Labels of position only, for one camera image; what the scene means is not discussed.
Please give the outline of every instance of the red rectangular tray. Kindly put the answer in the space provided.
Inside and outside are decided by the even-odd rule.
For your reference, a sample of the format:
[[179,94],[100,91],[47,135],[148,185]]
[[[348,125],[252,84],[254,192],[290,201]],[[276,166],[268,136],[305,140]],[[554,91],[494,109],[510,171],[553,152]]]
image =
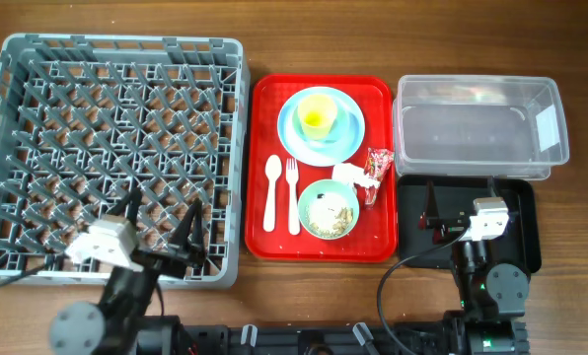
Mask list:
[[[292,236],[287,230],[289,187],[285,180],[285,161],[290,158],[278,139],[276,122],[281,107],[297,92],[314,86],[336,88],[351,96],[364,114],[364,141],[346,162],[364,167],[371,148],[393,150],[393,95],[388,85],[371,76],[272,74],[255,86],[250,127],[250,155],[246,201],[246,245],[256,256],[276,260],[382,262],[389,258],[398,242],[395,167],[390,167],[372,209],[363,208],[364,190],[358,188],[360,217],[347,236],[323,241],[309,234]],[[276,225],[273,232],[263,230],[263,210],[268,181],[267,158],[276,154],[283,174],[276,182]],[[332,167],[311,167],[299,162],[297,196],[312,182],[331,178]]]

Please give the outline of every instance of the white fork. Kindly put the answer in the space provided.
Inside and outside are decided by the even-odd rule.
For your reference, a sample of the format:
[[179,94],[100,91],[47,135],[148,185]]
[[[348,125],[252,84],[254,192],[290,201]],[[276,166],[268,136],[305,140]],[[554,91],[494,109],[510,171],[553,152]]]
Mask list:
[[295,236],[301,232],[301,224],[298,221],[298,198],[296,197],[296,182],[298,182],[298,164],[296,163],[296,159],[287,159],[285,179],[290,185],[290,208],[287,217],[287,229],[291,235]]

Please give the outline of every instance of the yellow cup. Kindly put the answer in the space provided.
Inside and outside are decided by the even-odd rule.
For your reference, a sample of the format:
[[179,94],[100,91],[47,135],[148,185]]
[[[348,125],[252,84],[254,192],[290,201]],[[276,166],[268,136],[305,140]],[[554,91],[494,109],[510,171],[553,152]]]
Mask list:
[[337,117],[337,105],[329,95],[312,94],[298,104],[298,118],[309,139],[321,140],[330,133]]

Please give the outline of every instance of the plastic spoon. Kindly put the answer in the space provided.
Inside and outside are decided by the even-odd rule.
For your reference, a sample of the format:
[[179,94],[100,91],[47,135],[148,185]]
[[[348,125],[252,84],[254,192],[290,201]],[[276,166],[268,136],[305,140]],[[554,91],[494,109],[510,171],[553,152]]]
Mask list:
[[281,160],[276,155],[271,155],[265,163],[265,175],[269,181],[267,188],[267,199],[265,200],[265,212],[263,212],[263,230],[266,232],[274,231],[274,220],[276,215],[275,195],[276,181],[281,176],[283,167]]

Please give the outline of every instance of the brown table top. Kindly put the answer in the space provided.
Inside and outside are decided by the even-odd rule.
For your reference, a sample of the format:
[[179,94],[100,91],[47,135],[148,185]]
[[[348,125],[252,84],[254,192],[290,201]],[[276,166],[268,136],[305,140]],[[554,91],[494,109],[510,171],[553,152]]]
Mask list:
[[[534,182],[544,264],[527,301],[534,354],[588,354],[588,4],[506,1],[209,1],[195,4],[0,1],[11,33],[225,36],[253,82],[268,73],[370,74],[396,94],[405,74],[548,76],[557,81],[570,162]],[[165,292],[185,324],[377,323],[375,291],[392,264],[267,262],[243,248],[232,289]],[[0,290],[0,354],[46,354],[58,310],[100,287]],[[438,320],[457,309],[449,272],[402,269],[387,283],[390,320]],[[150,308],[157,314],[156,301]]]

